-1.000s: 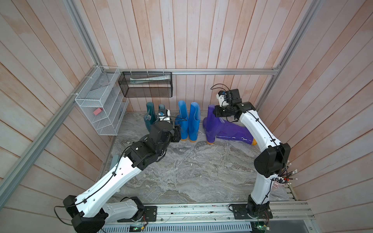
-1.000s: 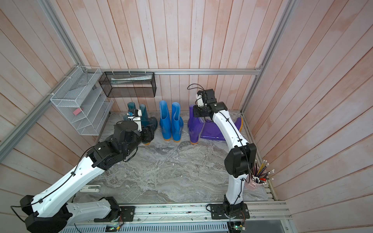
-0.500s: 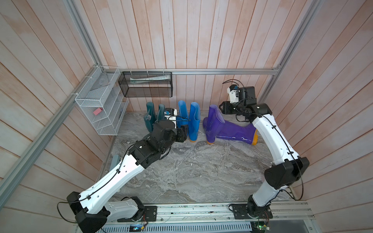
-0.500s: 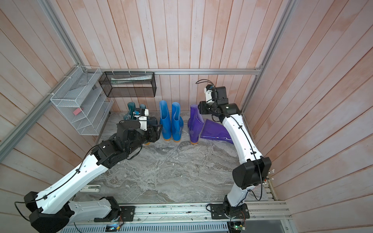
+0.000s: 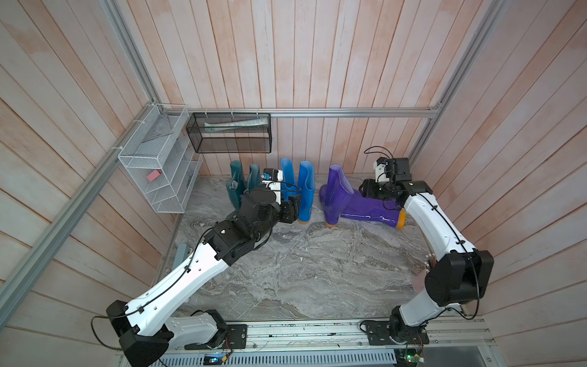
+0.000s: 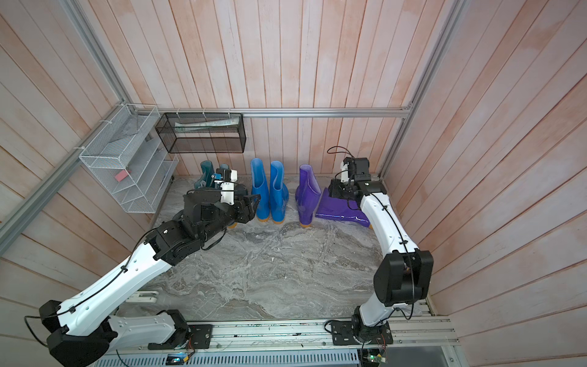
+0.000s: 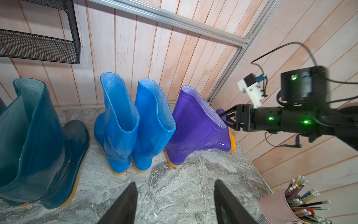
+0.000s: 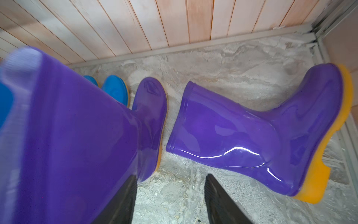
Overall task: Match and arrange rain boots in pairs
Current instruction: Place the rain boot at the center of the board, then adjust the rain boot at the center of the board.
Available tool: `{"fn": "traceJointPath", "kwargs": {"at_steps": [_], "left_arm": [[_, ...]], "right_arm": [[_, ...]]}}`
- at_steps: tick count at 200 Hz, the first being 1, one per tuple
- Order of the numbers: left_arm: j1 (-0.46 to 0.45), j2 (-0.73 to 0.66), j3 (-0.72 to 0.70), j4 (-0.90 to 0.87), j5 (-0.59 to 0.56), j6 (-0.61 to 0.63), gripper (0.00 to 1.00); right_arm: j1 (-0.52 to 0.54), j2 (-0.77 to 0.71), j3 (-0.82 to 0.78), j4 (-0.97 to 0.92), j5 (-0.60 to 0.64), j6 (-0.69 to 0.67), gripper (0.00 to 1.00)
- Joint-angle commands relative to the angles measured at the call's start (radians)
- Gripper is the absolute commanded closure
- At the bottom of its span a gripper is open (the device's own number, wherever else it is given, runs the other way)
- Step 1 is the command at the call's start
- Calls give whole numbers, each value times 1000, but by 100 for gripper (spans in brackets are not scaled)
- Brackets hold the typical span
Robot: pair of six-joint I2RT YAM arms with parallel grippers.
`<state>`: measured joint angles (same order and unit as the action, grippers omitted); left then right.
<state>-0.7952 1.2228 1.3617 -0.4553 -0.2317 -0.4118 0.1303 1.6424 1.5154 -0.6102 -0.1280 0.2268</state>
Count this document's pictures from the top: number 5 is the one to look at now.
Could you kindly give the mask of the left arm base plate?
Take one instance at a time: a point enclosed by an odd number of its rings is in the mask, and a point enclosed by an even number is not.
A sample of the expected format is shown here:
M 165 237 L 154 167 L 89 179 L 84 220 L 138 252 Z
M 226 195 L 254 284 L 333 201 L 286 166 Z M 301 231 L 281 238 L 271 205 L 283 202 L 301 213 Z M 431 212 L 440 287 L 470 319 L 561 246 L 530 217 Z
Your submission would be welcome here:
M 221 325 L 212 339 L 204 344 L 187 344 L 185 350 L 241 350 L 246 348 L 247 324 Z

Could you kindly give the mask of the teal rain boot with paper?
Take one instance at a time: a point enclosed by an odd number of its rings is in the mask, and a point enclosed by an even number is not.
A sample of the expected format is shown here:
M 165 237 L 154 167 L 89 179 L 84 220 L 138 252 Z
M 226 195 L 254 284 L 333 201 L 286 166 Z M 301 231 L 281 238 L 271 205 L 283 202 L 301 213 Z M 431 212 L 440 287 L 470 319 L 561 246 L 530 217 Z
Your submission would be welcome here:
M 232 206 L 235 209 L 239 209 L 241 207 L 241 195 L 243 195 L 246 189 L 242 163 L 240 161 L 232 161 L 230 163 L 230 171 L 231 177 L 226 183 L 226 189 Z

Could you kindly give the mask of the blue rain boot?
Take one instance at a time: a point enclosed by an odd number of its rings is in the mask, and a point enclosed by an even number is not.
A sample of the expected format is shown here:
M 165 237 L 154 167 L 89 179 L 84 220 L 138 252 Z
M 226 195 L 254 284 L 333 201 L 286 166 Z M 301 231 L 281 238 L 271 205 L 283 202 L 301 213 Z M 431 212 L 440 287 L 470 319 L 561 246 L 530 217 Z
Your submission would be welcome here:
M 300 163 L 297 185 L 301 189 L 301 203 L 298 221 L 305 224 L 308 223 L 311 218 L 313 198 L 316 188 L 315 170 L 310 161 L 302 161 Z
M 283 158 L 280 161 L 280 167 L 283 174 L 281 184 L 282 197 L 284 200 L 289 200 L 290 196 L 299 194 L 299 189 L 296 185 L 293 162 L 289 158 Z

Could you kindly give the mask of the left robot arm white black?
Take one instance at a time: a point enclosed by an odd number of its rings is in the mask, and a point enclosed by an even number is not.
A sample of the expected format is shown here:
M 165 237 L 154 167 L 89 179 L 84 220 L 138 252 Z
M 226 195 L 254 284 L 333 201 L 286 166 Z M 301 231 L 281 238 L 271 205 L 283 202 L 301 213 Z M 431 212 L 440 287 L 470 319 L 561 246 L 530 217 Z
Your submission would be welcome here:
M 285 196 L 280 188 L 271 182 L 246 191 L 240 208 L 207 229 L 194 252 L 170 274 L 136 299 L 107 307 L 105 319 L 130 365 L 150 366 L 169 349 L 213 350 L 226 344 L 226 322 L 216 310 L 192 317 L 175 317 L 174 312 L 210 279 L 260 249 L 276 224 L 298 219 L 301 195 Z

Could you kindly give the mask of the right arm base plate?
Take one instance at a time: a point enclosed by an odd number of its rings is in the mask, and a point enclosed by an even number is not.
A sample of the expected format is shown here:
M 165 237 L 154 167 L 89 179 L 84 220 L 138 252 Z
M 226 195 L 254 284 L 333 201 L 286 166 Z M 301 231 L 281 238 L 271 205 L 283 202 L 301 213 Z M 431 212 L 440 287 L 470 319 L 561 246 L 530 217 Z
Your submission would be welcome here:
M 424 327 L 408 327 L 401 321 L 366 320 L 359 324 L 359 330 L 368 337 L 370 346 L 386 345 L 427 345 L 430 339 Z

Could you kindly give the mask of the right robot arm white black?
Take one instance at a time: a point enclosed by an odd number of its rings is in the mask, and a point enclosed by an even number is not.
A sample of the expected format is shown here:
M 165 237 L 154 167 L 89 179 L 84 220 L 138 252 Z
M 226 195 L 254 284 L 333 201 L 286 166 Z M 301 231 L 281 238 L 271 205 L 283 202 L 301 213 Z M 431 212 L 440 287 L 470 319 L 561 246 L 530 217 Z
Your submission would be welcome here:
M 364 180 L 360 193 L 383 203 L 393 201 L 396 209 L 410 215 L 436 260 L 423 290 L 390 316 L 390 338 L 398 344 L 414 343 L 429 321 L 483 298 L 495 260 L 458 231 L 425 181 L 413 180 L 408 159 L 381 156 L 374 170 L 375 177 Z

